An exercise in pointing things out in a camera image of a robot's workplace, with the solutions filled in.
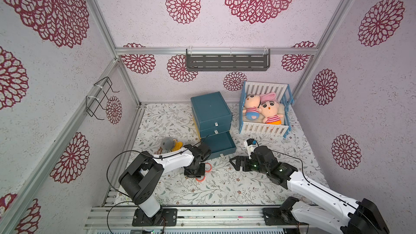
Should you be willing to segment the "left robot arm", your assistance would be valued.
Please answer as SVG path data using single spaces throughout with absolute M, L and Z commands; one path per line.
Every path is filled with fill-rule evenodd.
M 206 144 L 186 145 L 159 156 L 140 152 L 119 177 L 119 184 L 140 211 L 153 218 L 161 211 L 153 193 L 162 175 L 182 168 L 186 177 L 201 180 L 205 177 L 205 161 L 210 155 L 210 147 Z

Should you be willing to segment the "teal drawer cabinet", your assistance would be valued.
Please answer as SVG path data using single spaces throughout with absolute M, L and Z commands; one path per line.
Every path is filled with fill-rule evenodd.
M 192 97 L 191 107 L 200 138 L 230 131 L 232 112 L 220 92 Z

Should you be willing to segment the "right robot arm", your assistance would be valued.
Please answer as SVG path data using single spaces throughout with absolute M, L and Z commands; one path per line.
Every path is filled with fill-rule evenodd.
M 346 197 L 305 176 L 296 167 L 278 161 L 267 146 L 248 146 L 250 155 L 236 156 L 230 163 L 236 171 L 258 172 L 275 185 L 306 197 L 313 208 L 289 197 L 279 208 L 296 221 L 316 226 L 331 234 L 387 234 L 389 229 L 378 207 L 370 200 Z

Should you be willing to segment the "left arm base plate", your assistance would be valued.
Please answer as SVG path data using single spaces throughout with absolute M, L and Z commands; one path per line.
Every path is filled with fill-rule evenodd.
M 154 216 L 150 217 L 142 209 L 136 209 L 132 226 L 176 226 L 178 210 L 172 208 L 161 208 Z

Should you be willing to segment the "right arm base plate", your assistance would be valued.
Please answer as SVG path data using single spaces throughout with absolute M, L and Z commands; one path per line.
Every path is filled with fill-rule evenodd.
M 280 208 L 263 208 L 262 210 L 265 225 L 278 226 L 278 225 L 300 225 L 307 226 L 308 224 L 297 221 L 294 216 L 288 210 L 282 210 Z

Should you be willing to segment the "red tape roll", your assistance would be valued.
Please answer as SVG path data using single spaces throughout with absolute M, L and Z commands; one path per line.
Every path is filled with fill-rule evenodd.
M 205 180 L 205 177 L 196 178 L 196 181 L 199 182 L 199 183 L 202 183 L 204 180 Z
M 205 172 L 209 173 L 212 171 L 212 165 L 210 163 L 205 164 Z

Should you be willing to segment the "teal bottom drawer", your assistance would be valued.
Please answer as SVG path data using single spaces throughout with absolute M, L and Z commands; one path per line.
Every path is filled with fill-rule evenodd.
M 208 160 L 227 156 L 236 152 L 236 145 L 231 137 L 230 132 L 219 133 L 203 138 L 202 143 L 208 145 L 211 154 Z

